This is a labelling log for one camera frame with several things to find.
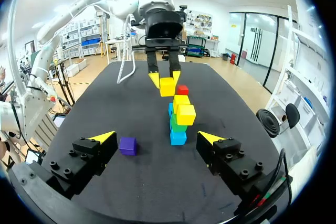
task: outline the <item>red block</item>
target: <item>red block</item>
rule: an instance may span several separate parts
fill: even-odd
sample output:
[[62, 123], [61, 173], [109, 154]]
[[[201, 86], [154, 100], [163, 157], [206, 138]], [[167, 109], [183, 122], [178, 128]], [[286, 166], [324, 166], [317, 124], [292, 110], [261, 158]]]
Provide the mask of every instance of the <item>red block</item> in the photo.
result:
[[177, 85], [177, 94], [189, 94], [189, 89], [186, 85]]

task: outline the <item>wire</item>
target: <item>wire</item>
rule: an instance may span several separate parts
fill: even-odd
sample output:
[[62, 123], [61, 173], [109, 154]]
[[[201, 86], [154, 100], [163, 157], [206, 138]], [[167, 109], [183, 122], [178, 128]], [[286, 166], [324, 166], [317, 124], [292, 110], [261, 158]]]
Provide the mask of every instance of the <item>wire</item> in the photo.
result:
[[132, 53], [132, 60], [133, 60], [133, 70], [132, 72], [130, 72], [128, 75], [124, 76], [123, 78], [121, 78], [122, 75], [122, 71], [124, 69], [124, 65], [125, 65], [125, 56], [126, 56], [126, 46], [127, 46], [127, 33], [128, 31], [130, 31], [131, 29], [131, 19], [134, 19], [134, 16], [132, 14], [127, 15], [127, 18], [125, 20], [124, 23], [124, 43], [123, 43], [123, 51], [122, 51], [122, 60], [121, 60], [121, 65], [120, 65], [120, 70], [119, 70], [119, 74], [118, 74], [118, 78], [117, 78], [117, 84], [120, 84], [123, 80], [125, 80], [126, 78], [128, 78], [129, 76], [131, 76], [132, 74], [134, 74], [135, 72], [135, 59], [134, 59], [134, 52], [131, 48], [131, 53]]
[[140, 44], [140, 39], [138, 39], [138, 44], [140, 45], [140, 46], [145, 46], [145, 44], [143, 45], [143, 44]]
[[287, 204], [287, 210], [290, 207], [290, 204], [292, 202], [292, 189], [290, 188], [290, 181], [289, 181], [289, 173], [288, 173], [288, 167], [287, 167], [287, 159], [286, 159], [286, 154], [284, 153], [283, 155], [283, 164], [285, 166], [285, 173], [286, 173], [286, 181], [287, 181], [287, 187], [288, 187], [288, 194], [289, 194], [289, 199], [288, 199], [288, 204]]
[[279, 155], [279, 159], [278, 159], [278, 163], [277, 166], [271, 176], [271, 179], [269, 180], [269, 182], [267, 183], [266, 187], [264, 188], [264, 190], [261, 192], [260, 196], [251, 203], [251, 205], [242, 213], [240, 213], [236, 218], [232, 219], [231, 222], [229, 223], [236, 223], [237, 221], [241, 220], [241, 218], [245, 217], [246, 215], [248, 215], [251, 211], [253, 211], [258, 204], [261, 202], [261, 200], [265, 197], [266, 193], [270, 190], [270, 188], [272, 187], [272, 185], [274, 184], [275, 180], [277, 179], [279, 172], [280, 172], [280, 168], [281, 168], [281, 162], [284, 158], [285, 155], [285, 149], [283, 148], [280, 151], [280, 155]]
[[35, 88], [35, 87], [32, 87], [32, 86], [26, 86], [26, 88], [35, 89], [35, 90], [38, 90], [38, 91], [42, 92], [42, 90], [40, 88]]
[[18, 138], [20, 139], [20, 138], [22, 137], [22, 139], [25, 141], [26, 145], [27, 145], [29, 148], [31, 148], [31, 147], [29, 146], [29, 144], [27, 143], [27, 141], [26, 141], [26, 139], [25, 139], [25, 137], [24, 137], [24, 135], [23, 135], [23, 133], [22, 133], [22, 131], [21, 131], [20, 121], [19, 121], [19, 118], [18, 118], [17, 113], [16, 113], [16, 108], [15, 108], [15, 106], [14, 106], [14, 104], [13, 104], [12, 101], [10, 101], [9, 103], [10, 103], [10, 105], [12, 106], [12, 110], [13, 110], [14, 117], [15, 117], [15, 120], [16, 120], [16, 123], [17, 123], [17, 127], [19, 128], [19, 137], [18, 137]]

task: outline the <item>ceiling light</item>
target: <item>ceiling light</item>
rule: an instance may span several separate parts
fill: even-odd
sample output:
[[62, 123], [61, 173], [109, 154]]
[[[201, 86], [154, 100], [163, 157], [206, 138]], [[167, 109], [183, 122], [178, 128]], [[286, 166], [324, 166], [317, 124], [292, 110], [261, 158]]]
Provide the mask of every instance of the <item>ceiling light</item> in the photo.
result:
[[54, 9], [54, 12], [57, 13], [65, 13], [68, 10], [68, 6], [67, 5], [59, 5]]
[[2, 40], [6, 40], [7, 37], [8, 37], [8, 33], [4, 33], [4, 34], [2, 34], [1, 39]]
[[39, 22], [39, 23], [36, 23], [35, 25], [32, 26], [32, 28], [40, 28], [44, 25], [44, 22]]

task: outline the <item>table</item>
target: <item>table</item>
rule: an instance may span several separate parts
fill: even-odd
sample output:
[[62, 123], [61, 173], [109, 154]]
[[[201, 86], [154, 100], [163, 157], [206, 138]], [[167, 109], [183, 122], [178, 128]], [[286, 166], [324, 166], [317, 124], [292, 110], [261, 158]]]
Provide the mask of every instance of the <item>table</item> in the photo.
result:
[[[131, 57], [129, 56], [129, 51], [131, 51], [132, 52], [132, 47], [131, 47], [131, 45], [129, 45], [130, 43], [130, 41], [131, 41], [131, 39], [127, 39], [126, 40], [127, 41], [127, 54], [126, 54], [126, 60], [131, 60]], [[106, 41], [105, 42], [105, 45], [106, 45], [106, 51], [107, 51], [107, 64], [110, 64], [110, 58], [109, 58], [109, 45], [113, 45], [113, 44], [116, 44], [116, 46], [117, 46], [117, 59], [118, 59], [118, 61], [121, 61], [121, 50], [120, 50], [120, 47], [121, 47], [121, 44], [123, 44], [124, 43], [124, 41], [123, 41], [123, 39], [119, 39], [119, 40], [117, 40], [117, 39], [111, 39], [111, 40], [108, 40], [108, 41]]]
[[217, 51], [219, 40], [205, 39], [205, 48], [213, 51]]
[[[197, 131], [235, 137], [265, 173], [276, 166], [278, 152], [246, 103], [211, 67], [181, 62], [180, 84], [190, 90], [197, 117], [187, 129], [187, 143], [171, 146], [168, 105], [148, 77], [147, 62], [137, 61], [136, 71], [117, 84], [120, 62], [109, 64], [78, 99], [52, 141], [43, 166], [68, 154], [72, 142], [111, 130], [135, 136], [137, 156], [117, 151], [103, 174], [95, 176], [72, 201], [105, 215], [138, 221], [219, 223], [231, 218], [240, 199], [225, 183], [212, 176], [195, 149]], [[158, 61], [162, 77], [169, 63]], [[124, 72], [132, 70], [125, 62]], [[283, 206], [288, 195], [283, 195]]]

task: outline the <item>blue block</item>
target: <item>blue block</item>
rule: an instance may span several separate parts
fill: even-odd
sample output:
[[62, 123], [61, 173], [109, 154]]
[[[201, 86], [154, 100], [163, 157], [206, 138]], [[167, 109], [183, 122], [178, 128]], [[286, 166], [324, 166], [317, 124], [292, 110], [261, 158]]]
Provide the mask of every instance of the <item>blue block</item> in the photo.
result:
[[171, 145], [184, 145], [187, 140], [187, 135], [184, 132], [174, 132], [173, 129], [170, 131], [170, 143]]
[[172, 114], [173, 114], [173, 103], [169, 104], [168, 113], [169, 113], [169, 118], [170, 118], [172, 116]]

